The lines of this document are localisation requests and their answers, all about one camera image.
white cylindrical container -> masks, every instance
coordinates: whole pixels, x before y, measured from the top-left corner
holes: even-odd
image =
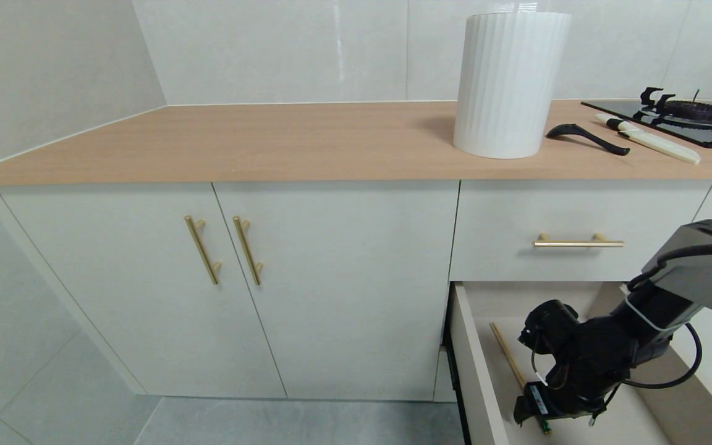
[[[471,16],[460,70],[454,144],[486,158],[525,158],[543,140],[570,14]]]

label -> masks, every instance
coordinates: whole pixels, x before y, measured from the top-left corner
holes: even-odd
[[[540,414],[543,414],[543,416],[548,414],[548,408],[546,408],[546,404],[543,403],[543,397],[541,397],[540,392],[537,391],[537,386],[529,386],[529,391],[532,392],[532,397],[534,397],[535,402],[537,402],[537,409],[540,410]]]

gold handle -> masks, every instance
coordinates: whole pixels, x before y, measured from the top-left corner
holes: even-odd
[[[235,223],[235,230],[238,232],[238,237],[240,238],[240,245],[244,248],[244,256],[246,256],[246,262],[249,263],[249,269],[252,271],[252,278],[254,278],[255,284],[260,285],[260,271],[263,270],[263,263],[256,263],[254,257],[252,256],[252,250],[249,248],[249,242],[246,240],[246,229],[249,228],[248,219],[240,219],[240,216],[232,217],[232,222]]]
[[[601,234],[595,234],[591,240],[552,240],[547,234],[532,242],[535,247],[625,247],[622,240],[608,240]]]
[[[221,261],[216,261],[213,265],[210,265],[210,259],[207,256],[207,251],[205,250],[203,242],[200,240],[200,230],[205,226],[205,220],[201,219],[194,222],[194,219],[190,215],[187,215],[185,219],[186,225],[189,226],[189,231],[192,233],[194,244],[197,245],[197,250],[200,251],[200,256],[203,257],[203,263],[208,271],[208,275],[210,275],[210,281],[212,281],[213,284],[218,285],[217,275],[218,270],[221,268]]]

floor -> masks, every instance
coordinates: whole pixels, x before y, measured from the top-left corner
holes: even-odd
[[[135,445],[463,445],[453,403],[164,397]]]

wooden countertop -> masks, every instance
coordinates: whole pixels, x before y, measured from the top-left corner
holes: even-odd
[[[543,139],[517,160],[452,146],[455,102],[175,106],[0,161],[0,185],[224,180],[712,179],[712,150],[683,163],[625,140],[578,101],[554,101],[547,129],[576,123],[619,146]],[[665,138],[677,140],[655,132]]]

